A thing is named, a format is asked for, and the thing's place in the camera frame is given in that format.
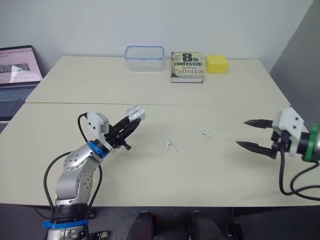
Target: yellow sponge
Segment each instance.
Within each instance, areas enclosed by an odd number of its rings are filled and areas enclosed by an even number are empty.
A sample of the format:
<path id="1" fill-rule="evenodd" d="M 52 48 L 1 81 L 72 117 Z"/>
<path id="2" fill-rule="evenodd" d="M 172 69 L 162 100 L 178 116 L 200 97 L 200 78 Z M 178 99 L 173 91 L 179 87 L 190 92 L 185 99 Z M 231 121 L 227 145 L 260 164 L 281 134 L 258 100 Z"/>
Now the yellow sponge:
<path id="1" fill-rule="evenodd" d="M 205 67 L 208 74 L 224 74 L 228 69 L 228 62 L 223 55 L 208 55 L 205 58 Z"/>

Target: blue ring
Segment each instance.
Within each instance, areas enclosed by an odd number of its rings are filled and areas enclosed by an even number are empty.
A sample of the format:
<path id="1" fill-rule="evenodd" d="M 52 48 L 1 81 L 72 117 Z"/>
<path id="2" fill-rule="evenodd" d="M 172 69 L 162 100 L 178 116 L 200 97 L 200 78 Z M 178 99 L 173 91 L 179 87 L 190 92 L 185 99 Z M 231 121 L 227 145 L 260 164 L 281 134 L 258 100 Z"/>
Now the blue ring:
<path id="1" fill-rule="evenodd" d="M 107 154 L 105 154 L 104 151 L 98 148 L 92 141 L 88 141 L 87 144 L 100 158 L 105 158 L 107 156 Z"/>
<path id="2" fill-rule="evenodd" d="M 81 226 L 85 225 L 88 223 L 88 219 L 80 220 L 80 221 L 72 221 L 72 222 L 67 222 L 67 223 L 59 223 L 59 224 L 54 224 L 50 221 L 45 221 L 42 224 L 42 227 L 45 229 L 66 229 L 66 228 L 72 228 L 76 226 Z"/>

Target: table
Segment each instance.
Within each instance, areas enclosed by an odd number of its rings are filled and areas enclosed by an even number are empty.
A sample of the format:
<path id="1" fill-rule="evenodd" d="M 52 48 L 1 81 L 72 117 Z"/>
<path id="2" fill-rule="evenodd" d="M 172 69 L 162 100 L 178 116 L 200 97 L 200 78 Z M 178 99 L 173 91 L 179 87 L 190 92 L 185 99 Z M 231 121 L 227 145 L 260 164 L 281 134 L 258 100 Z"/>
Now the table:
<path id="1" fill-rule="evenodd" d="M 201 83 L 170 83 L 162 72 L 130 72 L 121 57 L 64 56 L 26 99 L 27 103 L 279 106 L 289 102 L 259 60 L 228 60 L 225 74 Z"/>
<path id="2" fill-rule="evenodd" d="M 0 134 L 0 203 L 47 205 L 42 179 L 56 156 L 84 144 L 79 114 L 102 112 L 115 124 L 125 104 L 26 103 Z M 272 130 L 243 121 L 270 119 L 277 106 L 143 105 L 146 119 L 102 163 L 103 181 L 95 206 L 301 206 L 315 201 L 284 196 L 278 187 L 280 161 L 249 152 L 236 140 L 270 146 Z M 211 137 L 202 134 L 208 129 Z M 166 149 L 166 141 L 172 146 Z M 309 164 L 288 157 L 285 186 Z M 61 160 L 48 178 L 51 196 L 63 169 Z M 315 170 L 297 187 L 320 181 Z"/>

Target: clear plastic container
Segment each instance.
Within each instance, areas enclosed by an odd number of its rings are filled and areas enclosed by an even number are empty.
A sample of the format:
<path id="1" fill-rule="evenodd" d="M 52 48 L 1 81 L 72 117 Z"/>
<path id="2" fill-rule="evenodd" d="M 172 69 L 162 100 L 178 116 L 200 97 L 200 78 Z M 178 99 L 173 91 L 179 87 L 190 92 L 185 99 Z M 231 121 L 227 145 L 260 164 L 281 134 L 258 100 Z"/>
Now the clear plastic container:
<path id="1" fill-rule="evenodd" d="M 162 46 L 128 46 L 124 53 L 126 66 L 134 72 L 164 70 L 165 50 Z"/>

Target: laptop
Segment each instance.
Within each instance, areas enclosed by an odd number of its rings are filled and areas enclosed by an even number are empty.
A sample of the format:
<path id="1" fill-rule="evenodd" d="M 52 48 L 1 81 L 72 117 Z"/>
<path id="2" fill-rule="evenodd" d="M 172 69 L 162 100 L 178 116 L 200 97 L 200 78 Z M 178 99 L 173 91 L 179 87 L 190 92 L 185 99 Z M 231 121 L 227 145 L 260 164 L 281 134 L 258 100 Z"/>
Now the laptop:
<path id="1" fill-rule="evenodd" d="M 0 131 L 42 79 L 31 45 L 0 48 Z"/>

